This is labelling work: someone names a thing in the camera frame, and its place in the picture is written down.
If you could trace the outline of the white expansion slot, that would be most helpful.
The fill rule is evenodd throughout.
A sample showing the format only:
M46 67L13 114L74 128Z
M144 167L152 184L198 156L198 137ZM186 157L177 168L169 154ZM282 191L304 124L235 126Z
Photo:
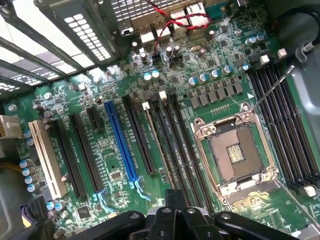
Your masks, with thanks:
M45 182L53 200L62 198L67 194L65 184L62 182L62 173L54 153L48 132L44 129L41 120L28 123L34 141Z

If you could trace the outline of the long black expansion slot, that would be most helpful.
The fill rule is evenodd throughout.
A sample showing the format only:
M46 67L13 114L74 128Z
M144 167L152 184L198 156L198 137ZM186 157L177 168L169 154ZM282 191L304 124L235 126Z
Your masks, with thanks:
M56 131L57 140L64 157L64 162L70 176L71 185L78 199L85 198L87 191L81 176L76 157L74 155L69 136L61 119L53 121L53 128Z
M134 104L132 103L129 95L125 95L121 99L122 99L125 111L127 113L131 128L133 130L133 134L137 142L137 146L139 148L139 152L140 152L146 173L148 175L153 175L156 173L156 168L152 161L152 156L150 154L150 150L149 150L147 140L145 138L145 134L139 123L137 111L135 110Z
M90 178L92 189L94 191L94 196L100 202L101 208L105 211L106 214L113 213L114 210L108 207L107 201L105 199L105 193L107 190L104 187L102 178L100 176L97 163L89 139L87 137L85 127L82 123L81 117L78 113L70 114L68 117L71 126L75 131L77 141L80 146L81 155Z

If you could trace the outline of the short black expansion slot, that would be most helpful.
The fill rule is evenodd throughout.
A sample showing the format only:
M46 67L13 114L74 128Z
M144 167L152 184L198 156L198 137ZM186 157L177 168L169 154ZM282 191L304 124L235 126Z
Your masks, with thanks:
M102 117L94 106L87 108L86 113L94 130L100 131L104 128Z

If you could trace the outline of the black RAM slot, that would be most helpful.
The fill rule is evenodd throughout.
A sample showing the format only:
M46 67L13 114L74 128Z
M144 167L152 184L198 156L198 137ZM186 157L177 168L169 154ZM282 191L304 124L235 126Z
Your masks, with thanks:
M248 75L250 77L257 100L261 100L269 89L267 83L263 83L263 81L261 82L261 79L259 78L261 77L261 75L259 73L250 71ZM259 107L271 136L276 154L278 156L278 161L282 169L286 185L289 189L293 190L296 188L296 179L293 172L292 164L290 162L290 148L287 146L284 139L282 118L279 114L279 108L277 107L277 103L274 100L272 93L270 93L262 101Z
M212 201L211 201L210 196L209 196L209 191L207 190L204 178L203 178L203 176L201 174L199 161L198 161L198 158L196 157L196 153L194 151L192 141L189 138L188 131L187 131L185 122L183 120L183 117L182 117L182 114L181 114L181 111L180 111L176 89L175 88L171 88L169 90L169 95L170 95L170 101L171 101L174 113L175 113L176 118L177 118L177 122L178 122L178 124L180 126L180 129L181 129L181 134L182 134L182 136L184 138L184 142L186 144L186 149L187 149L187 152L188 152L189 157L190 157L191 165L193 167L193 170L195 171L195 176L196 176L196 179L197 179L197 181L199 183L199 189L201 190L201 193L203 195L203 199L204 199L204 203L205 203L206 209L207 209L209 214L214 215L215 214L215 210L213 208Z
M313 184L320 180L320 172L289 84L284 80L272 93L281 113L282 124L285 127L284 140L290 149L291 157L289 158L295 182Z
M150 101L153 106L154 113L156 115L156 119L159 124L159 130L162 134L162 141L164 142L164 145L168 151L168 157L169 157L169 170L171 171L172 178L175 182L175 188L182 190L183 197L187 201L187 203L190 203L190 198L188 196L189 191L188 187L185 185L185 181L183 179L183 173L181 172L179 161L176 155L176 150L174 148L173 142L170 138L170 129L166 124L165 117L162 114L162 110L160 107L159 100L155 95L151 95Z
M198 195L196 184L195 184L194 177L192 174L192 170L190 168L189 160L188 160L188 157L187 157L184 145L183 145L183 141L182 141L181 136L179 134L179 129L176 125L174 115L172 114L172 111L170 108L171 102L170 102L169 97L168 97L165 90L161 90L158 94L159 94L160 100L162 101L163 110L164 110L165 116L167 118L167 121L169 123L169 126L171 128L171 132L173 134L174 141L176 143L177 151L180 156L181 163L182 163L182 169L184 170L186 182L188 183L190 191L192 193L194 204L197 207L201 207L202 201Z
M176 183L175 183L175 180L174 180L174 178L172 176L172 172L171 172L171 169L170 169L169 161L168 161L167 157L164 154L164 151L163 151L163 148L162 148L162 145L161 145L161 142L160 142L160 136L158 134L158 130L157 130L157 128L156 128L156 126L154 124L154 121L153 121L151 107L150 107L149 103L147 101L145 101L145 102L142 103L142 108L143 108L143 110L144 110L144 112L145 112L145 114L147 116L150 128L152 130L152 133L153 133L153 136L154 136L154 140L155 140L157 148L159 150L160 158L161 158L162 165L163 165L163 169L164 169L165 174L167 176L168 182L169 182L171 188L175 190L176 189Z
M309 169L303 163L306 155L296 133L292 114L277 86L260 104L260 108L278 156L285 181L291 188L300 188L308 184Z
M320 67L300 67L295 64L287 81L293 84L303 116L306 117L316 162L320 167Z

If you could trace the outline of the thin metal locking lever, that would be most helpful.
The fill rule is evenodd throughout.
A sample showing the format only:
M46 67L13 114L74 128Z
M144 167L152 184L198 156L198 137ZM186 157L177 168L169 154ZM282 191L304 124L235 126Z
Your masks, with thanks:
M258 102L251 108L251 112L254 112L258 106L277 88L293 71L295 65L291 65L286 72L272 85L272 87L258 100Z

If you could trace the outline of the white power connector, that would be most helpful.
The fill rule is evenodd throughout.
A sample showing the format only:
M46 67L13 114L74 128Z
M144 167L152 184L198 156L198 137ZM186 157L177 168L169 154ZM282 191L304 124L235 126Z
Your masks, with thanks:
M0 115L0 138L18 139L23 136L17 116Z

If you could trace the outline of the blue expansion slot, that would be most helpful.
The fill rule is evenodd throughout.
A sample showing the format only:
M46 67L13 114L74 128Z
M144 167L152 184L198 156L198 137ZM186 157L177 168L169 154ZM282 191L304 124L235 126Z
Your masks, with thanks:
M137 193L142 199L150 202L151 198L144 194L144 191L140 185L141 177L136 171L136 167L128 146L125 133L122 128L120 118L117 113L116 106L113 101L106 101L103 105L108 116L120 155L122 157L129 185L132 189L136 189Z

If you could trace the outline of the CPU socket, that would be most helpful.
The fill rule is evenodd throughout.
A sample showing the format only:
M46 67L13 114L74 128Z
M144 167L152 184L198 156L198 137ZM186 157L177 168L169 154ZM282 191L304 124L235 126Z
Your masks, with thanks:
M247 102L215 121L197 117L193 134L209 184L219 200L234 203L252 192L276 189L278 168L258 115Z

